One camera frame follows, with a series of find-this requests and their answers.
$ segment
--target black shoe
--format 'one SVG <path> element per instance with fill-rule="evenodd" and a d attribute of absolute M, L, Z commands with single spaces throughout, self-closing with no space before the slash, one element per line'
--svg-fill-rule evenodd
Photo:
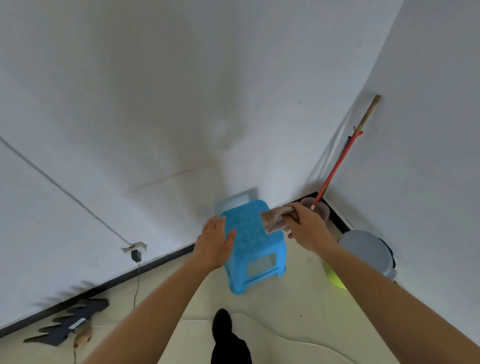
<path fill-rule="evenodd" d="M 232 332 L 232 319 L 225 308 L 220 308 L 213 318 L 212 335 L 215 342 Z"/>

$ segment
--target tiled floor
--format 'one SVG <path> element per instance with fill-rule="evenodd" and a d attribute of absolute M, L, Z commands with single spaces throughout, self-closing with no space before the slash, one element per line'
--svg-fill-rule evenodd
<path fill-rule="evenodd" d="M 329 229 L 339 235 L 331 223 Z M 245 313 L 233 316 L 234 332 L 247 341 L 254 363 L 348 363 L 326 349 L 289 343 L 277 335 L 323 345 L 356 364 L 398 363 L 350 294 L 327 279 L 321 259 L 293 240 L 286 243 L 287 270 L 282 277 L 269 277 L 237 296 L 228 288 L 224 269 L 218 269 L 200 286 L 182 320 L 210 320 L 221 307 L 232 314 Z M 188 255 L 142 274 L 137 302 L 186 259 Z M 130 312 L 136 284 L 132 279 L 101 295 L 109 299 L 110 307 L 93 317 L 97 327 L 90 342 L 77 351 L 77 363 Z M 0 339 L 2 363 L 73 363 L 72 338 L 57 348 L 22 343 L 49 324 L 51 318 Z M 210 322 L 180 323 L 160 363 L 209 363 L 213 345 Z"/>

